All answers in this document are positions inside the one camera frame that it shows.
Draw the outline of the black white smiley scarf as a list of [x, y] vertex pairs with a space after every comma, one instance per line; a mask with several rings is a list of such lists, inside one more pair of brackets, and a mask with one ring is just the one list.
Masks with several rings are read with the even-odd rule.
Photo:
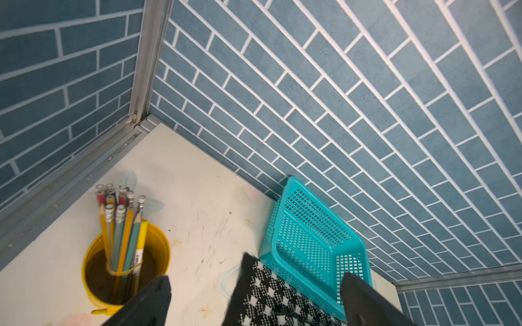
[[245, 253], [223, 325], [345, 325]]

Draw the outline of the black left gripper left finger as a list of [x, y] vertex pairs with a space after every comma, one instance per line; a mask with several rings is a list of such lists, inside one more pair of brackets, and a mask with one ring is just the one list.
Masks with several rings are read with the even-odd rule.
[[157, 277], [111, 316], [103, 326], [165, 325], [171, 298], [169, 277]]

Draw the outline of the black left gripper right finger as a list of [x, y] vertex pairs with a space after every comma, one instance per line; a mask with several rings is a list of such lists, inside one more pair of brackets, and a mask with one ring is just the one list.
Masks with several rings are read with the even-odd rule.
[[415, 325], [355, 274], [343, 275], [340, 294], [348, 325]]

